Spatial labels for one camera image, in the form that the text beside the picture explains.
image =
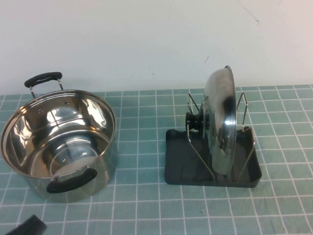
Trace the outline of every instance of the green grid mat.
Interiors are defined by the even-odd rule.
[[[237,98],[242,91],[263,173],[256,188],[164,182],[165,132],[184,130],[186,94],[201,103],[203,89],[96,93],[118,119],[115,177],[92,197],[56,204],[36,196],[1,159],[0,234],[32,214],[47,224],[44,235],[313,234],[313,87],[236,88]],[[0,96],[1,130],[31,98]]]

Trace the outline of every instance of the black pot handle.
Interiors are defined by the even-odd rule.
[[[6,235],[42,235],[47,229],[47,225],[36,215],[32,215],[24,223],[8,232]]]
[[[39,74],[37,76],[34,76],[30,79],[28,79],[24,85],[27,87],[27,88],[30,88],[30,87],[34,87],[38,84],[41,84],[41,83],[44,83],[44,82],[48,82],[48,81],[51,81],[51,80],[56,80],[58,81],[58,79],[61,79],[62,78],[62,74],[60,72],[46,72],[46,73],[43,73],[43,74]]]
[[[97,171],[92,168],[87,168],[85,172],[79,176],[70,178],[64,181],[51,181],[47,185],[48,193],[61,193],[68,192],[74,189],[77,189],[91,180],[93,180],[97,176]]]

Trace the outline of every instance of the stainless steel lid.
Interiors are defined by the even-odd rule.
[[[236,144],[236,93],[234,76],[229,66],[212,73],[204,88],[203,127],[208,136],[213,169],[224,176],[230,174]]]

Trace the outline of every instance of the pot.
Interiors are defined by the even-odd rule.
[[[100,97],[63,90],[60,72],[25,82],[34,99],[8,121],[1,137],[5,162],[41,197],[74,202],[108,184],[117,165],[116,117]],[[35,97],[32,87],[50,80],[61,90]]]

